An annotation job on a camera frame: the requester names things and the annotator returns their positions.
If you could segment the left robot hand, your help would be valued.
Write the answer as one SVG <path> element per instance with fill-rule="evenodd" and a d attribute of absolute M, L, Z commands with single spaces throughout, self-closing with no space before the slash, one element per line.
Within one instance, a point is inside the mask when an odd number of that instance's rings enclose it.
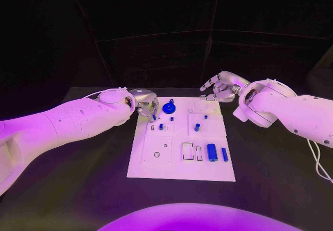
<path fill-rule="evenodd" d="M 133 89 L 130 90 L 130 94 L 134 97 L 134 105 L 139 114 L 147 117 L 150 122 L 155 122 L 155 117 L 159 112 L 158 94 L 147 89 Z"/>

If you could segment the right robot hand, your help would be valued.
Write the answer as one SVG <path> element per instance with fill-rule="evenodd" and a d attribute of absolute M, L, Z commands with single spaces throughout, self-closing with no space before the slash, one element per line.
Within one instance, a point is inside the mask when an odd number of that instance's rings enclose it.
<path fill-rule="evenodd" d="M 201 87 L 201 91 L 205 91 L 209 87 L 212 87 L 214 93 L 202 95 L 199 98 L 205 101 L 230 103 L 234 101 L 235 96 L 241 95 L 250 84 L 251 82 L 237 74 L 228 71 L 221 71 Z"/>

